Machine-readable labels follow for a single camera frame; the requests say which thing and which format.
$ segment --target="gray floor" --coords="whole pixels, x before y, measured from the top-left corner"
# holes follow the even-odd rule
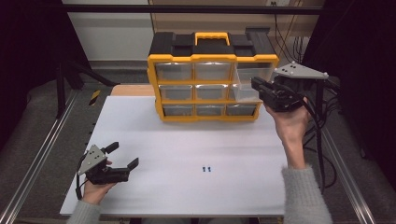
[[[118,71],[114,72],[113,78],[123,83],[148,82],[145,71]],[[26,218],[66,219],[59,215],[65,191],[74,177],[78,159],[90,139],[90,132],[94,129],[94,123],[98,119],[106,96],[111,92],[109,87],[89,79],[85,80],[87,83],[83,90],[78,91],[77,101],[18,214],[19,223],[29,223],[26,222]],[[89,105],[96,90],[101,91],[98,100],[95,105]],[[0,152],[1,211],[11,200],[55,121],[57,111],[55,82],[51,81],[32,90],[28,100],[29,104],[18,127]],[[376,163],[361,158],[357,143],[343,116],[334,111],[329,116],[327,127],[358,183],[376,223],[396,223],[396,193]],[[316,167],[316,154],[307,151],[306,157]],[[329,183],[332,179],[332,170],[328,163],[326,163],[326,174]],[[334,223],[359,223],[339,180],[334,186],[325,190],[324,198]]]

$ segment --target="wall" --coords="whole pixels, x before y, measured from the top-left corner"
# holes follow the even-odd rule
[[[217,6],[267,6],[269,0],[149,0],[152,5],[217,5]],[[324,0],[289,0],[288,7],[321,7]],[[156,32],[172,31],[177,34],[191,34],[195,31],[225,31],[232,34],[245,32],[247,26],[270,27],[268,36],[279,57],[283,57],[280,47],[285,48],[277,34],[275,15],[246,14],[163,14],[154,13],[153,25]],[[277,28],[282,36],[291,41],[295,36],[309,37],[318,16],[277,15]]]
[[[147,0],[63,0],[64,4],[147,5]],[[149,14],[69,13],[89,61],[146,60],[153,37]]]

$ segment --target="black pole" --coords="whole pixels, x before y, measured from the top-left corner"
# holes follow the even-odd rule
[[[326,116],[323,115],[323,90],[324,90],[324,80],[318,79],[317,92],[315,97],[315,105],[316,105],[315,110],[317,111],[319,120],[322,120],[323,116]]]
[[[246,6],[184,6],[184,5],[42,5],[51,12],[100,12],[100,13],[213,13],[213,14],[276,14],[323,15],[342,13],[337,8],[322,7],[246,7]]]
[[[100,76],[99,74],[96,74],[90,68],[84,67],[83,65],[81,65],[79,63],[68,62],[68,65],[71,66],[73,69],[79,71],[80,73],[84,73],[85,75],[88,75],[109,87],[114,87],[114,86],[117,86],[120,84],[117,82],[110,81],[107,78]]]

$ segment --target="white tabletop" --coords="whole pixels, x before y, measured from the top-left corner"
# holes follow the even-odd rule
[[[136,157],[128,182],[102,201],[119,217],[260,217],[284,214],[281,167],[286,157],[272,118],[244,122],[162,122],[153,96],[108,96],[90,143],[120,147],[107,154],[113,168]],[[211,167],[211,172],[203,167]],[[76,180],[61,209],[77,204]]]

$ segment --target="human hand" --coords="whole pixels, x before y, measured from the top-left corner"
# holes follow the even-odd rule
[[[291,112],[275,112],[264,105],[266,111],[274,118],[276,133],[285,148],[288,165],[294,169],[304,169],[303,138],[310,114],[304,106]]]
[[[82,201],[90,204],[97,204],[103,200],[108,191],[113,188],[117,183],[94,185],[91,181],[87,181],[84,187],[84,196]]]

